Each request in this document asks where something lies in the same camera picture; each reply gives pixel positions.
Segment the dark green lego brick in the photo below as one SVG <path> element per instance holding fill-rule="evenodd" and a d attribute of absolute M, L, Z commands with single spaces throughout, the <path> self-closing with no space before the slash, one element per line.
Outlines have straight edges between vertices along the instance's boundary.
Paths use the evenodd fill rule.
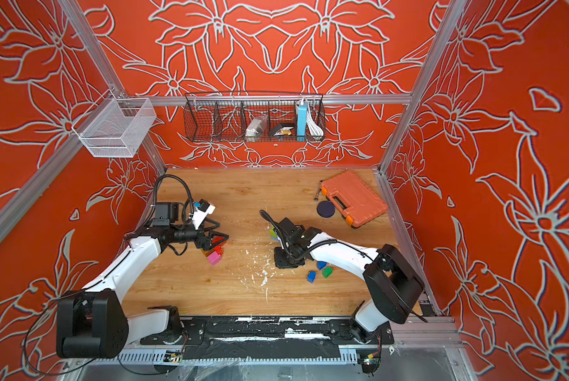
<path fill-rule="evenodd" d="M 326 267 L 322 270 L 322 274 L 324 276 L 324 278 L 328 278 L 333 272 L 333 269 L 331 267 Z"/>

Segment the small red lego brick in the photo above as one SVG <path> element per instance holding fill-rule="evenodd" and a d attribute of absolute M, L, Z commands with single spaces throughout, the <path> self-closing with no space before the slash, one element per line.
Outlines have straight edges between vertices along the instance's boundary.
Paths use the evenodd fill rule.
<path fill-rule="evenodd" d="M 214 245 L 214 251 L 224 254 L 224 245 L 227 243 L 227 239 L 223 237 L 214 237 L 212 241 Z"/>

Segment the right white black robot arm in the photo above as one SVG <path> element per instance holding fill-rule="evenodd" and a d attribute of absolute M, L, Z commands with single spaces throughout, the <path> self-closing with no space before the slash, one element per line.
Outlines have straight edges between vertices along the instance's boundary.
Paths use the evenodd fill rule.
<path fill-rule="evenodd" d="M 325 262 L 365 282 L 370 300 L 352 314 L 351 335 L 368 341 L 386 323 L 404 324 L 424 292 L 424 281 L 393 245 L 367 248 L 336 239 L 314 227 L 305 228 L 285 218 L 275 222 L 267 211 L 260 215 L 272 225 L 279 246 L 277 268 L 299 268 L 309 260 Z"/>

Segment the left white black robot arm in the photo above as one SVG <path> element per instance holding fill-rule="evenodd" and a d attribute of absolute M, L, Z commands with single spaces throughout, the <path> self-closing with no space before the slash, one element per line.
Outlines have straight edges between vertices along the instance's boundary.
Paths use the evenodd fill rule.
<path fill-rule="evenodd" d="M 113 359 L 135 341 L 156 336 L 177 343 L 187 333 L 175 306 L 151 307 L 128 317 L 122 302 L 146 267 L 167 249 L 193 244 L 208 255 L 217 254 L 229 236 L 210 218 L 215 207 L 195 200 L 189 185 L 178 176 L 187 195 L 183 203 L 152 201 L 145 222 L 128 238 L 127 247 L 95 279 L 57 303 L 56 353 L 62 359 Z"/>

